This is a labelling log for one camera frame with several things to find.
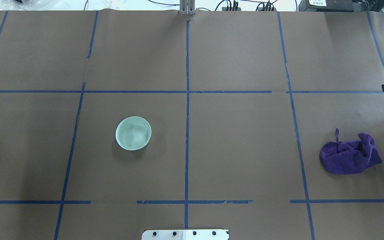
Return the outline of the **purple cloth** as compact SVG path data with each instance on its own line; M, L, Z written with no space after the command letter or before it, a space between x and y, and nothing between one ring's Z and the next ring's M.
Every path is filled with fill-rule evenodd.
M326 143L320 150L319 160L331 174L360 174L382 163L372 135L359 133L359 140L341 142L339 129L335 129L335 141Z

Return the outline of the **mint green bowl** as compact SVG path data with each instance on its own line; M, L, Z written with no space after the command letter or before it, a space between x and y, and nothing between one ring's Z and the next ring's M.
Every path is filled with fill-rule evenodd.
M151 139L149 122L139 116L123 119L115 131L115 139L122 149L137 151L146 147Z

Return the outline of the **black box device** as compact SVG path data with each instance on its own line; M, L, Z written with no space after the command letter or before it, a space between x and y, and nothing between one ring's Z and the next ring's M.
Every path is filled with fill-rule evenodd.
M302 0L299 12L354 12L352 0Z

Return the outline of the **aluminium frame post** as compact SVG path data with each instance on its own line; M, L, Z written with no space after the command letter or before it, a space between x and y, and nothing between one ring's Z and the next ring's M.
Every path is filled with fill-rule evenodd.
M196 14L195 0L180 0L179 14L182 16L190 16Z

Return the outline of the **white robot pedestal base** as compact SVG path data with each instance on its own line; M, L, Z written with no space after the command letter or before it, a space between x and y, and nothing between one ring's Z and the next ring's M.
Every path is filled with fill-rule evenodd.
M225 229L145 230L142 240L229 240Z

